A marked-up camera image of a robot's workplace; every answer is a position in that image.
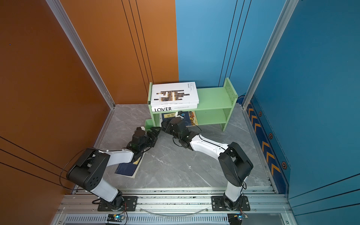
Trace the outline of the dark blue book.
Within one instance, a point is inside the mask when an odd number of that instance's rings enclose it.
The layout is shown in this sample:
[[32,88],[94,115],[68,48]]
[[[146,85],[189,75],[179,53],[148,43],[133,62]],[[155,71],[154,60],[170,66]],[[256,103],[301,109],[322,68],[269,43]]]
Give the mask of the dark blue book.
[[115,174],[135,178],[143,159],[143,153],[134,154],[129,151],[124,151],[117,153],[116,157],[118,158],[117,162],[120,163],[115,170]]
[[[175,112],[173,112],[173,113],[163,113],[163,114],[161,114],[160,123],[165,122],[165,121],[170,121],[171,119],[175,118],[175,114],[176,114]],[[186,125],[187,127],[193,125],[190,115],[191,115],[191,112],[190,112],[190,113],[189,113],[189,112],[182,112],[182,113],[180,114],[180,116],[181,116],[181,117],[183,118],[183,120],[185,121],[185,125]]]

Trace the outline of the white LOVER book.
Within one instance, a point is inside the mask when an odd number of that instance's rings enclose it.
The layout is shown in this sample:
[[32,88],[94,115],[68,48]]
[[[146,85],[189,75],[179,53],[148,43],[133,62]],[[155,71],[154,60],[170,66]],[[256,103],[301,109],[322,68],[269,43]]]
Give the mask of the white LOVER book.
[[198,104],[174,104],[174,105],[159,105],[151,106],[152,112],[169,112],[169,111],[180,111],[187,109],[197,109]]

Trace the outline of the white book brown bars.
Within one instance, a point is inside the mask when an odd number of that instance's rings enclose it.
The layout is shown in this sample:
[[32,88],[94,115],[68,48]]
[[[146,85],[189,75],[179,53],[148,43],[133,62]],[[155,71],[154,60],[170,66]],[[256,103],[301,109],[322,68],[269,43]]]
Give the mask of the white book brown bars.
[[151,88],[151,106],[173,104],[198,104],[195,82],[155,84]]

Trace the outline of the yellow Chinese history picture book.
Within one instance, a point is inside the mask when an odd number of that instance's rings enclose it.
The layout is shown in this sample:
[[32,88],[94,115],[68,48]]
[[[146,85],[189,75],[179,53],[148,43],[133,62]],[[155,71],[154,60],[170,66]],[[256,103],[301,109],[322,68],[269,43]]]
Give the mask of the yellow Chinese history picture book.
[[188,115],[189,115],[191,126],[198,126],[198,120],[197,120],[196,113],[193,111],[189,111]]

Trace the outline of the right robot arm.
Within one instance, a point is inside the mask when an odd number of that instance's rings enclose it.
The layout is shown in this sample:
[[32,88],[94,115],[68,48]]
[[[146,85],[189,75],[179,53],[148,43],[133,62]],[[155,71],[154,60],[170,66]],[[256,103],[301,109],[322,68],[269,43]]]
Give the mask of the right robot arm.
[[205,138],[202,134],[189,130],[181,117],[163,121],[161,128],[177,139],[182,147],[218,160],[228,181],[223,195],[224,205],[230,211],[240,208],[243,190],[247,188],[246,179],[254,168],[242,147],[236,142],[225,144]]

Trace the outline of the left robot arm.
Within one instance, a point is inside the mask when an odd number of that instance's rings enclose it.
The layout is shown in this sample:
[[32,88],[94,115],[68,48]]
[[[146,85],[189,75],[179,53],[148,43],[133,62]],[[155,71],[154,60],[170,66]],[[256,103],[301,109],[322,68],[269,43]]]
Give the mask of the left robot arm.
[[138,127],[132,140],[120,150],[102,151],[87,148],[66,174],[66,178],[79,187],[107,202],[113,211],[123,206],[122,192],[104,180],[107,167],[117,164],[132,164],[155,146],[160,127],[145,131]]

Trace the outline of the green pen cup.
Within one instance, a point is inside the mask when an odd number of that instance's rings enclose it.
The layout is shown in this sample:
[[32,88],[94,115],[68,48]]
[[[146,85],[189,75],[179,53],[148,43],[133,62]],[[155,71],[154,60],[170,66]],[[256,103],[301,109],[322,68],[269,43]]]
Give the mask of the green pen cup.
[[155,127],[155,126],[156,126],[156,123],[155,123],[155,121],[153,119],[147,119],[145,121],[145,126],[144,127],[145,127],[146,130],[149,130],[152,127]]

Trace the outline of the green desktop shelf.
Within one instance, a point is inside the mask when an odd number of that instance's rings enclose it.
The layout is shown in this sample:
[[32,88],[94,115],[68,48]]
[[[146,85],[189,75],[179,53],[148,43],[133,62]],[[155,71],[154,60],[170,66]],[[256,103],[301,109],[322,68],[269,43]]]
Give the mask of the green desktop shelf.
[[[151,93],[152,86],[149,85],[148,106],[151,118],[156,123],[156,127],[160,127],[160,118],[163,113],[175,113],[177,111],[169,112],[152,112],[151,110]],[[193,111],[196,113],[198,125],[212,125],[219,124],[221,129],[225,131],[230,116],[238,100],[238,94],[233,87],[229,78],[225,79],[222,87],[215,88],[197,88],[199,103],[197,109],[180,110],[183,112]]]

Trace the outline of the left circuit board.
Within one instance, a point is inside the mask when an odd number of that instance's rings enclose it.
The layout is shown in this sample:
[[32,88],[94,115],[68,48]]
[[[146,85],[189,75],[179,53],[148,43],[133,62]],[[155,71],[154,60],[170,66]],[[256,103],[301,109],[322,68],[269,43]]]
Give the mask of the left circuit board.
[[124,214],[108,214],[106,223],[110,225],[124,225],[127,218]]

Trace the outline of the circuit board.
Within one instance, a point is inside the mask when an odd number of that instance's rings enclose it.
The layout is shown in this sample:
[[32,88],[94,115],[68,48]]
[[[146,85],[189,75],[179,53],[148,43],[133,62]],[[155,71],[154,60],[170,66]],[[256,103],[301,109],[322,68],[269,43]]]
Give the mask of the circuit board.
[[127,218],[124,214],[108,214],[106,223],[110,225],[124,225]]
[[227,215],[229,225],[242,225],[243,220],[248,218],[248,215],[241,213],[230,213]]

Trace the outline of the right circuit board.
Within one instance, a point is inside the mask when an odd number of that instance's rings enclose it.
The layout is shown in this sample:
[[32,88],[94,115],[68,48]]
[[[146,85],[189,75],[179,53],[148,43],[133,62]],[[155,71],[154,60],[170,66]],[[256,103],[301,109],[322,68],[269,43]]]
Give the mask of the right circuit board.
[[243,220],[248,218],[248,215],[241,213],[230,213],[227,215],[229,225],[242,225]]

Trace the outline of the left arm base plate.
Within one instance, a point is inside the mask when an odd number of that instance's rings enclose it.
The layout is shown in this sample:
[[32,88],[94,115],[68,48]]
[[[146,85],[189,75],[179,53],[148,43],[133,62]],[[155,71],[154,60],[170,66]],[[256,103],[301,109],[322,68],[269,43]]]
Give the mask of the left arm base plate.
[[138,196],[121,196],[108,202],[100,198],[97,211],[99,212],[134,212],[137,207]]

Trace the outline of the aluminium rail frame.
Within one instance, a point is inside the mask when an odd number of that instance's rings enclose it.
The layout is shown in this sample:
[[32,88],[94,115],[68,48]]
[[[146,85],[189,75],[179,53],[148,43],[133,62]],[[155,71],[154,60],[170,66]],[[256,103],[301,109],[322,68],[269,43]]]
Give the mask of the aluminium rail frame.
[[223,187],[133,188],[123,196],[138,196],[136,210],[97,211],[100,199],[84,191],[65,195],[52,220],[54,225],[109,225],[108,214],[124,214],[125,225],[229,225],[227,215],[245,213],[242,225],[295,225],[285,195],[272,187],[248,187],[250,211],[213,211],[212,196],[223,196]]

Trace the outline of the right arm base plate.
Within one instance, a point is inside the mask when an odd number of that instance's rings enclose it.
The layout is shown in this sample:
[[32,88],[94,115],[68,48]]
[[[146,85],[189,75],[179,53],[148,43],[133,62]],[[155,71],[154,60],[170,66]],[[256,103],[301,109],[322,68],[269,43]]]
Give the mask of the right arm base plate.
[[250,204],[248,197],[241,195],[237,201],[233,202],[226,196],[212,196],[211,197],[212,210],[219,211],[243,211],[249,212]]

